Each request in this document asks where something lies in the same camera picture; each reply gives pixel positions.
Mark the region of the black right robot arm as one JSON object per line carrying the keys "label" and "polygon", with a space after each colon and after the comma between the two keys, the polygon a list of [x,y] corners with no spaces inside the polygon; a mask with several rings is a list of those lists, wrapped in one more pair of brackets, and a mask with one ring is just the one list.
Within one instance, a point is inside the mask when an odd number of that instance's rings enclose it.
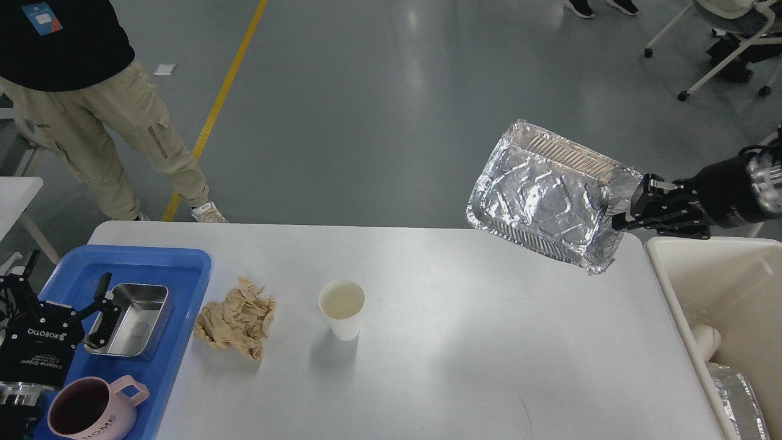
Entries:
{"label": "black right robot arm", "polygon": [[706,166],[690,178],[646,174],[615,230],[653,229],[659,236],[708,240],[711,228],[731,229],[780,218],[780,129],[766,143]]}

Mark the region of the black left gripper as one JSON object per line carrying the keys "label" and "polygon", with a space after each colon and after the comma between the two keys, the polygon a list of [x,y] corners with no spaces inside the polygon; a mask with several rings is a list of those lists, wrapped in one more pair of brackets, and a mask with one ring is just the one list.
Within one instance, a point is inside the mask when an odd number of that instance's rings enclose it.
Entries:
{"label": "black left gripper", "polygon": [[[94,301],[75,311],[71,306],[39,301],[30,285],[30,275],[40,250],[33,250],[22,272],[2,275],[2,302],[6,305],[7,334],[2,342],[2,384],[28,384],[59,390],[64,386],[76,346],[81,341],[91,349],[106,347],[119,320],[120,307],[106,297],[112,273],[104,273]],[[84,334],[81,322],[100,315],[95,331]]]}

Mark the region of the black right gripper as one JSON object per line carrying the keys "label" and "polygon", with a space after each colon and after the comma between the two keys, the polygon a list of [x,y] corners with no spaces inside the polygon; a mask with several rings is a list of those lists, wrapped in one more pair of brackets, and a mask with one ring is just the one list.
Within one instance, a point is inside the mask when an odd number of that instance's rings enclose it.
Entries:
{"label": "black right gripper", "polygon": [[611,227],[617,231],[654,229],[657,236],[708,240],[711,225],[700,218],[696,198],[712,224],[730,229],[780,219],[780,183],[780,161],[759,153],[703,168],[687,179],[689,189],[646,174],[627,212],[612,216]]}

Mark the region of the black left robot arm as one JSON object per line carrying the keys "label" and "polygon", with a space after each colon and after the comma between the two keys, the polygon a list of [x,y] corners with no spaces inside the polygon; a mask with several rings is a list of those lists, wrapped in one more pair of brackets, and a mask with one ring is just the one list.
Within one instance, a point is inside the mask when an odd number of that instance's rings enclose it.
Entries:
{"label": "black left robot arm", "polygon": [[41,252],[21,273],[2,275],[2,438],[31,439],[43,414],[39,398],[64,386],[79,343],[103,348],[119,318],[107,298],[112,274],[104,273],[94,300],[80,311],[39,299],[29,277]]}

